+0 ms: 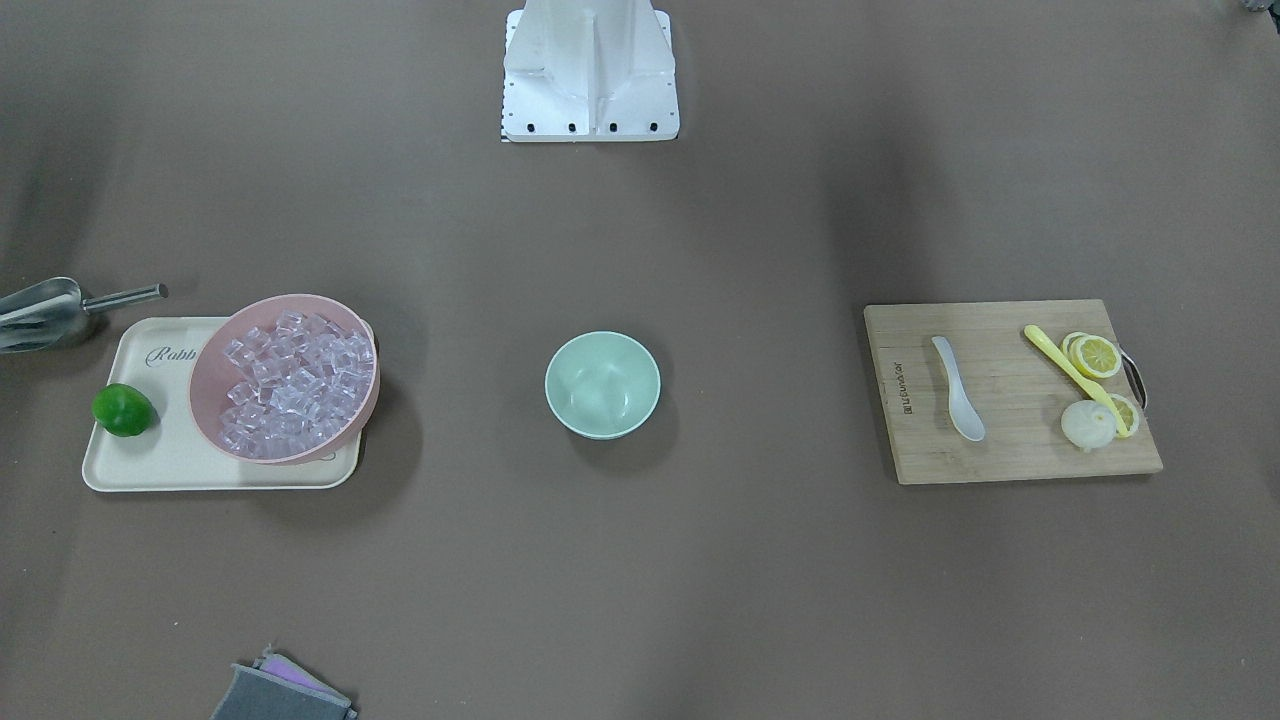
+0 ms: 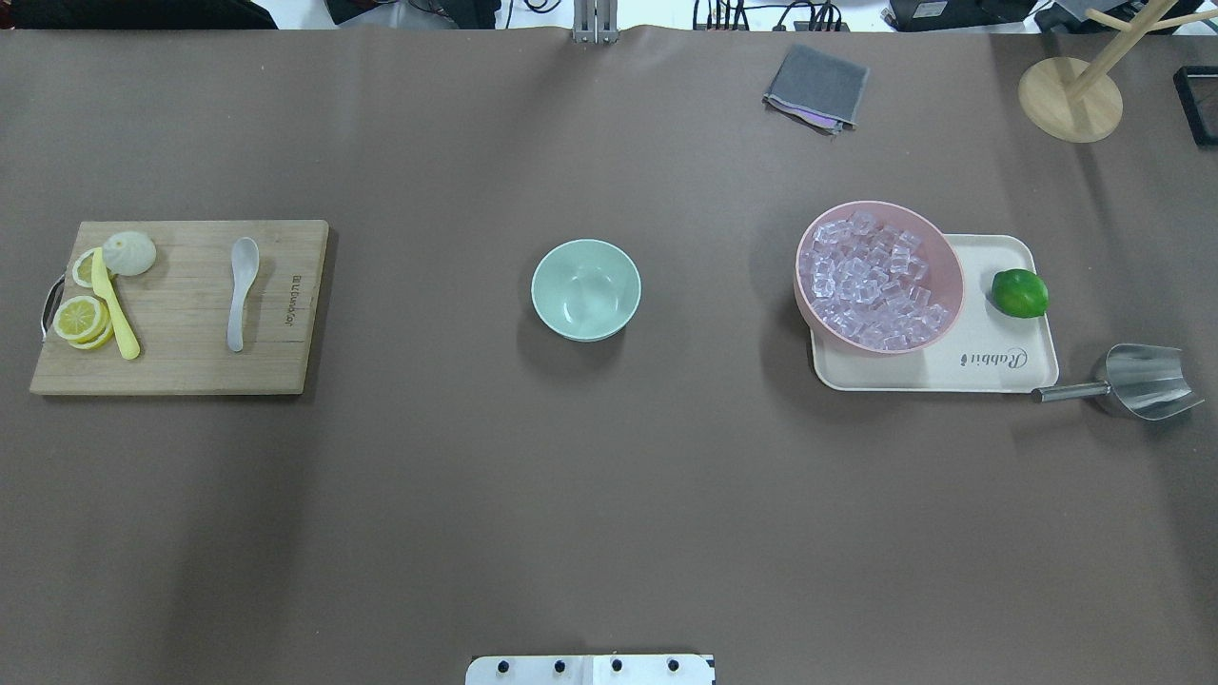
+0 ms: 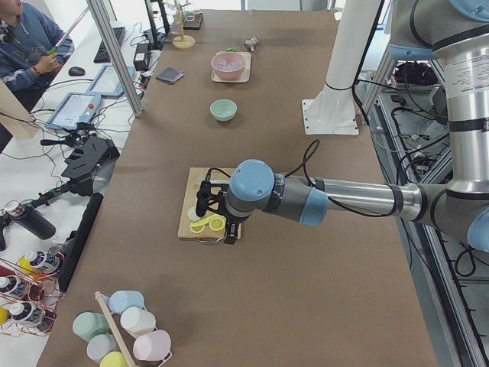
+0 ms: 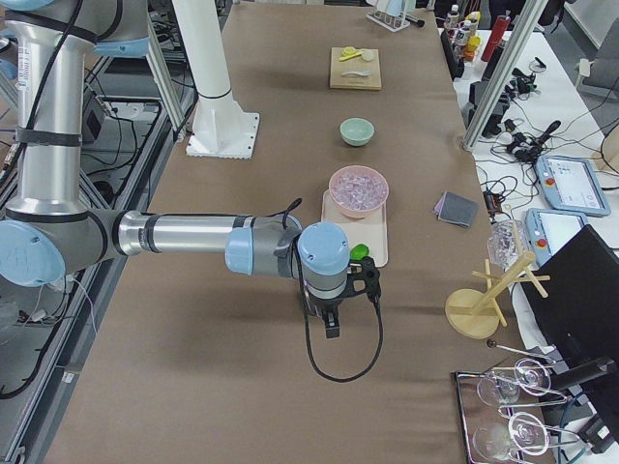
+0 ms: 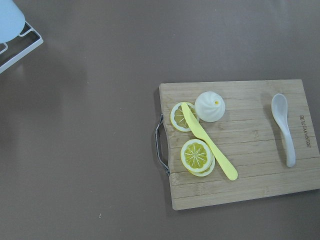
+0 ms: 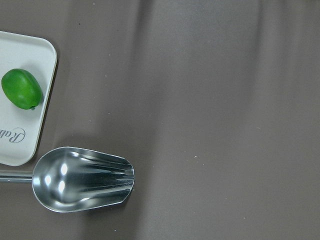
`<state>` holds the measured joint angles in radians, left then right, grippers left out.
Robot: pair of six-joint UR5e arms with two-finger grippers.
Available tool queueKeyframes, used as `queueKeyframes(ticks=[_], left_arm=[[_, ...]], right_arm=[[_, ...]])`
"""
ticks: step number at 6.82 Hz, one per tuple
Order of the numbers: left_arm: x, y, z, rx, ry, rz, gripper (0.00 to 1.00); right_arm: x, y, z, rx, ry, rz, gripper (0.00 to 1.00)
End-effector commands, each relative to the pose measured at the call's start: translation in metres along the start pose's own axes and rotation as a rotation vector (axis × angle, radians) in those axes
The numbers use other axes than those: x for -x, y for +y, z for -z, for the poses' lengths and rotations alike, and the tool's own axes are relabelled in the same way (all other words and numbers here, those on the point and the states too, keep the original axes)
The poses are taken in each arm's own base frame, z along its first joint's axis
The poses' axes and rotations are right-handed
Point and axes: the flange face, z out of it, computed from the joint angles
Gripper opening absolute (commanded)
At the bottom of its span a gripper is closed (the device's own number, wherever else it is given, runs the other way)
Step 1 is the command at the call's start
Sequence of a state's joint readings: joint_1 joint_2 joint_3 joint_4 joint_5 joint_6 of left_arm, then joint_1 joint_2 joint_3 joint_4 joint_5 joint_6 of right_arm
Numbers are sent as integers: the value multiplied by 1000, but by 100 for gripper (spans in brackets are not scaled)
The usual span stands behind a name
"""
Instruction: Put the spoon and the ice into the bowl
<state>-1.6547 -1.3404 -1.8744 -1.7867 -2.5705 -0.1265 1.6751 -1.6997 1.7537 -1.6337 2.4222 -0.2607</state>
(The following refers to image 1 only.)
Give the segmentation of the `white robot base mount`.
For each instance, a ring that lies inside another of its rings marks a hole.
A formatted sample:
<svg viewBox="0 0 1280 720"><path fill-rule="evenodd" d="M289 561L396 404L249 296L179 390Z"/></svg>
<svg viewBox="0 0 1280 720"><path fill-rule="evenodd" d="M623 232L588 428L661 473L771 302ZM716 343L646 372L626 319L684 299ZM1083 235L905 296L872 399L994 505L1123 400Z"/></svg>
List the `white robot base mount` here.
<svg viewBox="0 0 1280 720"><path fill-rule="evenodd" d="M504 28L502 141L678 137L672 24L652 3L527 1Z"/></svg>

